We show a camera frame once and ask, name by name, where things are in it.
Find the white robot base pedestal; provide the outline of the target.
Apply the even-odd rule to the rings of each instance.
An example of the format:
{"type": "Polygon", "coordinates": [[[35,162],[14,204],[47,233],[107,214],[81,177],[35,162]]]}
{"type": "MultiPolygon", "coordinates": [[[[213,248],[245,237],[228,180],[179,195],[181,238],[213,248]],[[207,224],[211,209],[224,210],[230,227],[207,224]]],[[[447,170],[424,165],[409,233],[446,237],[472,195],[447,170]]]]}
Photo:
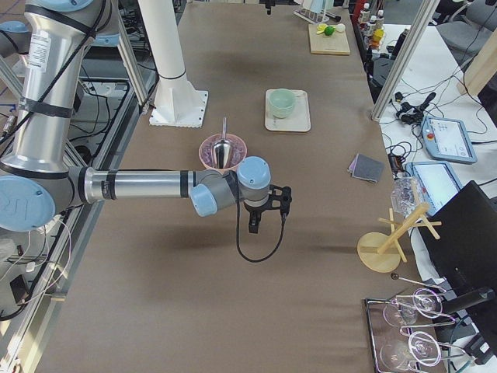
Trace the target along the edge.
{"type": "Polygon", "coordinates": [[[202,127],[208,92],[195,89],[187,78],[172,2],[138,4],[158,73],[150,124],[202,127]]]}

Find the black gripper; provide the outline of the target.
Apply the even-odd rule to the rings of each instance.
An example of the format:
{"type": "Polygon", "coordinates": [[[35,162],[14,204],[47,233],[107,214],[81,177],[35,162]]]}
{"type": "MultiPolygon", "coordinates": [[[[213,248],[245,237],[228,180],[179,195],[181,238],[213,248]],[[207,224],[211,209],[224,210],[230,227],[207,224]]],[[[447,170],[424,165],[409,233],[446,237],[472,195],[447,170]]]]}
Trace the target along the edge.
{"type": "Polygon", "coordinates": [[[262,219],[262,211],[260,209],[249,209],[248,231],[252,234],[259,233],[259,226],[262,219]]]}
{"type": "Polygon", "coordinates": [[[270,14],[272,12],[273,0],[265,0],[266,13],[270,14]]]}

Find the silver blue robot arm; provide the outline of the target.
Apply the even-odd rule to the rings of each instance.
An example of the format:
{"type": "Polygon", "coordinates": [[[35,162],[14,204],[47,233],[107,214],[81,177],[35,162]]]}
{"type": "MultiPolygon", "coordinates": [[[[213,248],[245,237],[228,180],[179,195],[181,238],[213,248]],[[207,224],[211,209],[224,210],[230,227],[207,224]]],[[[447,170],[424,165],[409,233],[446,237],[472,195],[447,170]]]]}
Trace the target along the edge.
{"type": "Polygon", "coordinates": [[[234,171],[96,170],[68,167],[63,156],[84,49],[117,21],[114,1],[28,1],[32,26],[19,119],[1,158],[1,226],[28,232],[79,204],[133,197],[181,197],[208,216],[238,202],[263,211],[269,166],[250,156],[234,171]]]}

